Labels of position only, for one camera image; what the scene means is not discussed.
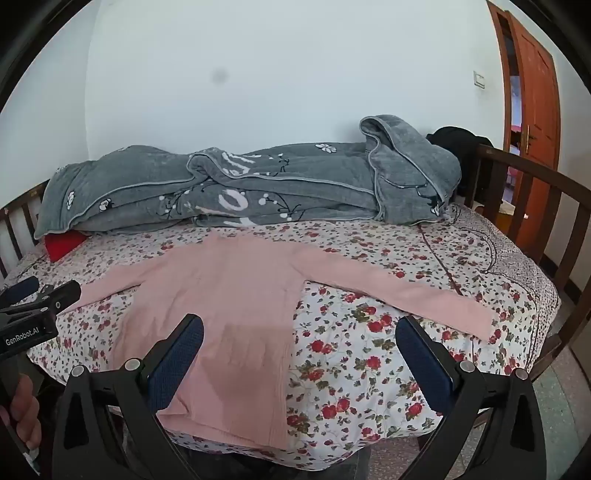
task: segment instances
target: tiled floor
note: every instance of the tiled floor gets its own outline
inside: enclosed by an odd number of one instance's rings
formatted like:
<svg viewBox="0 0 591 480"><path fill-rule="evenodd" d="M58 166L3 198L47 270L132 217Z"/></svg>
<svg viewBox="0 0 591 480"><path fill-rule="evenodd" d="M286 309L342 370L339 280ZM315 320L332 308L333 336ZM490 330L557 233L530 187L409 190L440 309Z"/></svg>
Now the tiled floor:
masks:
<svg viewBox="0 0 591 480"><path fill-rule="evenodd" d="M565 349L534 382L546 444L547 479L558 480L591 434L591 391L573 354ZM449 479L461 475L483 427L472 430ZM372 448L369 480L395 480L418 453L415 439L396 439Z"/></svg>

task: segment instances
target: sweater sleeve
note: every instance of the sweater sleeve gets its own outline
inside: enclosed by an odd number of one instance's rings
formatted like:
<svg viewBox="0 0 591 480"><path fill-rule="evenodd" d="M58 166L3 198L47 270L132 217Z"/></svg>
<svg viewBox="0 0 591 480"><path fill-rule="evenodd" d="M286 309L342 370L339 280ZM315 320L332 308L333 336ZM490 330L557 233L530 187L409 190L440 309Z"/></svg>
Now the sweater sleeve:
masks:
<svg viewBox="0 0 591 480"><path fill-rule="evenodd" d="M306 279L365 293L388 305L487 340L492 310L451 290L409 282L370 263L326 253L306 244L292 244L293 267Z"/></svg>
<svg viewBox="0 0 591 480"><path fill-rule="evenodd" d="M107 270L107 273L92 283L81 286L80 300L68 307L64 312L76 310L79 307L107 298L113 293L127 290L141 285L150 274L155 273L168 260L168 254L149 258L131 265L115 265Z"/></svg>

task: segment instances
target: label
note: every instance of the label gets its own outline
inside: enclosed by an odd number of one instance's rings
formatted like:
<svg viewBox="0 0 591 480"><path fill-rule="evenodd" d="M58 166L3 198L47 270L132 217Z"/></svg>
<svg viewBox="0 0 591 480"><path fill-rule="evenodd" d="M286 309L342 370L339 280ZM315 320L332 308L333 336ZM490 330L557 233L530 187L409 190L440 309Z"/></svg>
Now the label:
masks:
<svg viewBox="0 0 591 480"><path fill-rule="evenodd" d="M27 338L30 338L34 335L40 333L39 327L33 327L31 330L27 330L26 332L17 333L12 338L6 338L4 341L6 342L7 346L14 345L15 343L22 342Z"/></svg>

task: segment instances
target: blue gripper pad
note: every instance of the blue gripper pad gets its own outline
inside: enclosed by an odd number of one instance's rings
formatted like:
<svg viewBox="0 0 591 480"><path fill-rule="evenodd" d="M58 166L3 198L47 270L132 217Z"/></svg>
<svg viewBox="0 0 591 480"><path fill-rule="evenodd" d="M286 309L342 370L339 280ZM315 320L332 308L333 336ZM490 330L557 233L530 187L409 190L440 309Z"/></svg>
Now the blue gripper pad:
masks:
<svg viewBox="0 0 591 480"><path fill-rule="evenodd" d="M0 309L8 308L23 301L29 295L39 290L39 281L36 277L28 277L12 287L0 292Z"/></svg>
<svg viewBox="0 0 591 480"><path fill-rule="evenodd" d="M147 359L152 351L157 351L158 348L167 348L162 360L147 379L146 400L152 413L163 410L170 404L201 348L203 334L201 318L188 314L172 334L166 340L162 340L163 344L159 346L158 342L146 356Z"/></svg>
<svg viewBox="0 0 591 480"><path fill-rule="evenodd" d="M420 329L426 338L422 338ZM396 345L407 363L414 379L423 392L429 407L447 415L453 407L453 381L431 348L443 345L433 342L427 337L423 328L414 319L401 318L395 330Z"/></svg>

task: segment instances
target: light switch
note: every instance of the light switch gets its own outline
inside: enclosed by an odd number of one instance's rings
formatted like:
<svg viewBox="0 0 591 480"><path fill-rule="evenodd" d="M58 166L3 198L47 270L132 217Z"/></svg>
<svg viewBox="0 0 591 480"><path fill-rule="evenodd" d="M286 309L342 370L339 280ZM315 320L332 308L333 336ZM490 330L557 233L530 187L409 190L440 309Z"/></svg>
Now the light switch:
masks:
<svg viewBox="0 0 591 480"><path fill-rule="evenodd" d="M476 85L477 87L480 87L480 88L485 87L484 77L482 75L480 75L480 73L474 72L474 85Z"/></svg>

